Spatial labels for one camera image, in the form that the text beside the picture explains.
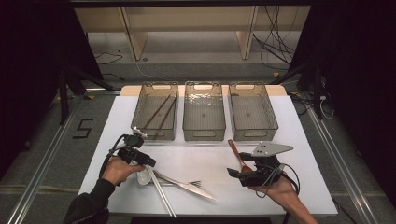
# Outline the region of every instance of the human hand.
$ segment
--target human hand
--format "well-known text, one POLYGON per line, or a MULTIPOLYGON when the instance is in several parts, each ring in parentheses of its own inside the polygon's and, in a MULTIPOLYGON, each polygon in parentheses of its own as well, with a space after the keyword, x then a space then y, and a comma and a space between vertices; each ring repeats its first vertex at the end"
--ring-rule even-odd
POLYGON ((291 202, 300 201, 293 186, 284 176, 270 186, 250 186, 249 188, 266 194, 285 210, 291 202))
POLYGON ((249 187, 250 189, 262 192, 270 197, 274 202, 290 213, 299 224, 317 224, 305 205, 300 201, 293 186, 284 176, 270 186, 249 187))
POLYGON ((102 178, 117 186, 120 182, 124 182, 129 175, 144 169, 145 167, 142 165, 129 165, 120 157, 112 157, 108 161, 102 178))

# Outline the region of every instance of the transparent storage container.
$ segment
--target transparent storage container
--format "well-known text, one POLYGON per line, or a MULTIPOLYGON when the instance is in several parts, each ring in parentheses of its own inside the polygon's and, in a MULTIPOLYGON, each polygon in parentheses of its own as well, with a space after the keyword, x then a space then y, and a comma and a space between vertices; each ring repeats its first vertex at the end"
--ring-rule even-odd
POLYGON ((219 82, 186 82, 183 133, 186 141, 224 139, 224 104, 219 82))
POLYGON ((175 140, 177 87, 177 82, 143 83, 131 128, 146 133, 147 140, 175 140))
POLYGON ((264 83, 231 83, 228 99, 233 140, 273 140, 278 126, 264 83))

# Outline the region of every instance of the wrist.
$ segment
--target wrist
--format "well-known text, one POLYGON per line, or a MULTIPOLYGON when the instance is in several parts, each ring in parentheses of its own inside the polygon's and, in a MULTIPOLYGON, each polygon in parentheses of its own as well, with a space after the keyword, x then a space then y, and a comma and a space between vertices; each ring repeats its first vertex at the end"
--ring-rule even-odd
POLYGON ((317 224, 318 222, 312 217, 305 205, 297 200, 290 201, 287 205, 283 206, 286 212, 290 213, 292 217, 299 224, 317 224))
POLYGON ((105 172, 102 175, 102 179, 107 180, 112 183, 114 186, 117 186, 120 183, 118 171, 112 167, 107 167, 105 172))
POLYGON ((102 204, 106 204, 110 195, 114 192, 116 187, 103 178, 100 178, 96 181, 95 186, 91 191, 91 196, 98 202, 102 204))

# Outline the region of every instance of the floor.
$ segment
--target floor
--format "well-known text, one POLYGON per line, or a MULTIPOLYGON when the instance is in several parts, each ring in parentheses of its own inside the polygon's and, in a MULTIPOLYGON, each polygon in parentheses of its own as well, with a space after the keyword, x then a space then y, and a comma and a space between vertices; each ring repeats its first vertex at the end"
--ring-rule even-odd
MULTIPOLYGON (((295 49, 300 33, 280 34, 295 49)), ((264 40, 268 33, 258 32, 256 36, 264 40)), ((276 74, 285 74, 288 68, 277 57, 266 51, 262 53, 256 41, 252 41, 248 60, 242 60, 233 32, 150 33, 138 62, 132 60, 124 34, 88 34, 88 38, 105 81, 115 87, 147 80, 173 79, 183 83, 192 78, 224 83, 246 79, 269 82, 276 74)), ((285 89, 297 91, 298 78, 283 83, 285 89)), ((88 89, 97 88, 90 82, 84 84, 88 89)), ((300 94, 310 97, 309 92, 300 94)), ((30 149, 21 152, 0 181, 0 223, 11 219, 18 220, 16 223, 61 222, 67 206, 76 197, 117 92, 90 91, 82 98, 74 97, 72 92, 69 95, 74 111, 70 122, 59 125, 60 103, 54 99, 30 140, 30 149), (81 136, 78 127, 83 119, 92 131, 88 138, 76 138, 81 136)), ((295 102, 318 167, 340 208, 338 216, 318 217, 318 221, 396 223, 394 208, 356 152, 336 112, 332 116, 331 106, 324 104, 327 118, 317 120, 308 107, 295 102)), ((271 221, 281 223, 282 218, 271 217, 271 221)), ((111 216, 108 223, 130 220, 130 217, 111 216)))

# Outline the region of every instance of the electrical cord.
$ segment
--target electrical cord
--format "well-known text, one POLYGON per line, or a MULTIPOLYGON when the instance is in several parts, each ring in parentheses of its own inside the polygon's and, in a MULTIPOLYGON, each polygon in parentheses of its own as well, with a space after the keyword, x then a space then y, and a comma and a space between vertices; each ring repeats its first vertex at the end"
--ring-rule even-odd
POLYGON ((337 202, 333 197, 332 197, 332 201, 334 202, 334 204, 339 208, 339 210, 343 211, 346 216, 349 218, 349 220, 354 223, 357 224, 358 222, 347 212, 347 210, 341 206, 341 204, 339 202, 337 202))
POLYGON ((116 56, 116 57, 118 57, 118 58, 115 59, 115 60, 112 60, 112 61, 110 61, 110 62, 108 62, 108 63, 99 63, 99 64, 110 64, 110 63, 114 63, 114 62, 116 62, 116 61, 118 61, 119 59, 122 58, 122 55, 120 55, 120 54, 112 54, 112 53, 108 53, 108 52, 103 52, 103 53, 99 54, 98 56, 95 56, 95 59, 100 58, 100 57, 102 57, 102 56, 105 55, 105 54, 108 54, 108 55, 111 55, 111 56, 116 56))
POLYGON ((119 77, 119 76, 117 76, 117 75, 115 75, 115 74, 112 74, 112 73, 103 73, 102 75, 103 75, 103 76, 113 76, 113 77, 117 77, 117 78, 121 79, 122 81, 125 81, 125 78, 119 77))
POLYGON ((320 110, 321 110, 323 116, 324 116, 326 119, 332 119, 332 117, 334 117, 334 110, 332 111, 331 115, 328 117, 328 116, 326 115, 325 111, 323 110, 323 107, 322 107, 323 102, 324 102, 324 100, 321 100, 321 101, 320 101, 320 110))
POLYGON ((111 149, 108 151, 108 153, 107 153, 107 155, 106 155, 106 157, 105 157, 105 160, 103 161, 102 167, 100 168, 100 171, 99 171, 99 178, 102 178, 102 175, 103 175, 103 173, 105 172, 105 169, 106 169, 106 167, 107 167, 108 161, 109 161, 110 158, 113 156, 114 152, 117 151, 117 150, 119 150, 119 149, 117 148, 117 145, 119 144, 120 140, 121 140, 122 138, 124 138, 125 136, 127 136, 127 135, 128 135, 128 134, 123 134, 123 135, 121 135, 121 136, 119 137, 119 139, 117 139, 117 141, 116 141, 116 143, 114 144, 113 148, 111 148, 111 149))
POLYGON ((143 77, 154 77, 154 78, 158 78, 158 79, 165 80, 165 81, 174 81, 172 79, 165 78, 165 77, 156 77, 156 76, 146 75, 140 70, 139 64, 136 62, 136 60, 134 60, 134 64, 136 64, 137 70, 139 71, 140 75, 142 75, 143 77))
MULTIPOLYGON (((297 173, 295 172, 295 170, 294 170, 291 166, 289 166, 289 165, 287 165, 287 164, 285 164, 285 163, 283 163, 283 165, 289 167, 289 168, 294 172, 294 175, 296 176, 296 179, 297 179, 297 183, 296 183, 293 179, 291 179, 288 175, 286 175, 285 173, 283 173, 283 170, 282 170, 281 168, 279 168, 280 166, 278 166, 278 167, 276 167, 275 169, 274 169, 273 167, 269 167, 270 169, 273 169, 273 171, 272 171, 271 174, 267 177, 267 179, 264 181, 264 183, 262 183, 262 185, 261 185, 260 187, 272 185, 273 182, 274 182, 274 178, 275 178, 276 175, 280 172, 281 175, 282 175, 283 177, 285 177, 287 180, 289 180, 289 182, 294 186, 294 190, 296 191, 296 194, 299 195, 299 194, 300 194, 300 187, 301 187, 301 186, 300 186, 300 178, 298 177, 297 173)), ((261 196, 261 195, 259 195, 258 192, 259 192, 259 191, 256 190, 256 195, 257 195, 259 198, 265 198, 265 196, 267 195, 266 193, 264 193, 264 195, 261 196)), ((290 218, 290 213, 287 212, 287 213, 285 214, 285 217, 283 218, 283 222, 282 222, 282 223, 283 223, 283 224, 288 223, 289 218, 290 218)))
POLYGON ((276 68, 276 67, 270 66, 268 64, 265 64, 265 62, 262 59, 262 53, 263 53, 263 50, 265 49, 267 51, 267 60, 268 60, 268 53, 271 53, 272 55, 277 57, 283 63, 290 64, 288 62, 288 59, 287 59, 285 53, 288 53, 290 58, 292 58, 292 54, 294 53, 294 49, 288 47, 284 43, 284 40, 289 35, 289 33, 290 33, 290 31, 291 31, 291 29, 292 29, 292 27, 293 27, 293 25, 294 25, 294 23, 296 21, 297 13, 298 13, 298 7, 296 8, 296 13, 294 14, 294 19, 293 19, 293 22, 292 22, 289 30, 288 30, 288 33, 283 38, 280 37, 279 31, 278 31, 278 24, 277 24, 277 21, 278 21, 277 18, 278 18, 278 15, 279 15, 279 9, 280 9, 280 7, 276 6, 275 10, 273 11, 273 15, 270 16, 270 13, 268 12, 267 7, 265 7, 265 11, 267 13, 268 19, 271 22, 270 34, 267 36, 265 41, 261 41, 255 34, 253 34, 253 37, 256 39, 256 41, 259 43, 259 45, 262 47, 262 50, 261 50, 261 53, 260 53, 260 59, 262 61, 263 66, 271 68, 271 69, 275 69, 275 70, 285 70, 285 71, 287 71, 288 69, 285 69, 285 68, 276 68), (270 36, 273 37, 273 41, 276 40, 278 42, 278 45, 279 45, 278 48, 275 47, 274 45, 270 45, 270 44, 267 43, 267 41, 270 38, 270 36), (282 54, 283 58, 281 56, 279 56, 278 54, 276 54, 275 52, 273 52, 273 49, 279 51, 282 54))
POLYGON ((311 107, 311 105, 314 104, 314 102, 312 100, 305 100, 303 98, 300 98, 299 96, 297 96, 296 94, 292 93, 292 92, 287 92, 287 95, 290 96, 290 99, 294 102, 294 103, 298 103, 301 104, 304 107, 304 111, 299 113, 297 112, 298 117, 306 114, 306 112, 308 111, 308 109, 311 107))

